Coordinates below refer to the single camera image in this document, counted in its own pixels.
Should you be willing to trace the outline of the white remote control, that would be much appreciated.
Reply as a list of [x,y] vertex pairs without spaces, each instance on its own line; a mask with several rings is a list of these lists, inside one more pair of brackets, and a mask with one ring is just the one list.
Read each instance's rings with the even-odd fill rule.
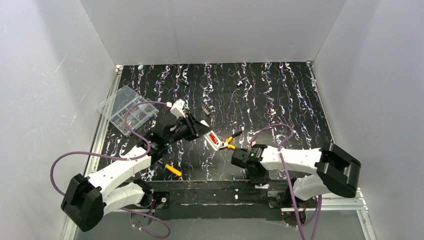
[[204,140],[206,140],[206,142],[214,151],[220,150],[224,146],[224,144],[219,139],[218,135],[212,130],[212,128],[208,125],[208,123],[205,120],[201,120],[200,123],[206,126],[205,133],[202,135]]

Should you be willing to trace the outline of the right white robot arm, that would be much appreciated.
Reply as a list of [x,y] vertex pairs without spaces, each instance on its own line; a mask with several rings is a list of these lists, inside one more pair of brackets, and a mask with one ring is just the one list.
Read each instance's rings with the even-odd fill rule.
[[231,164],[246,169],[255,185],[266,185],[274,170],[306,173],[292,183],[291,193],[300,201],[328,193],[354,198],[362,167],[358,159],[332,142],[313,149],[278,149],[265,144],[236,148]]

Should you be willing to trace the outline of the yellow black pliers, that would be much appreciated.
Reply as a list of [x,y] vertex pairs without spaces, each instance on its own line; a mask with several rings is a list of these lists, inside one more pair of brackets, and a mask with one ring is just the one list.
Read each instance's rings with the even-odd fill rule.
[[226,138],[225,141],[222,142],[221,149],[235,150],[236,146],[231,144],[231,142],[235,137],[240,136],[242,133],[243,133],[243,131],[239,130],[239,131],[236,131],[235,133],[233,133],[230,137]]

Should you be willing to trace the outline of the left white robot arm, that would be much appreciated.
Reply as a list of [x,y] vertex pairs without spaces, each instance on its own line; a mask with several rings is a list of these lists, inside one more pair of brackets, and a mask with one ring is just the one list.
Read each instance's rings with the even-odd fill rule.
[[60,208],[82,232],[90,231],[110,212],[141,204],[151,195],[151,188],[142,180],[125,184],[126,180],[155,164],[172,144],[198,138],[204,138],[215,151],[222,147],[219,137],[204,120],[196,120],[190,113],[177,114],[176,123],[156,125],[146,133],[139,156],[114,157],[113,163],[97,172],[75,175],[63,194]]

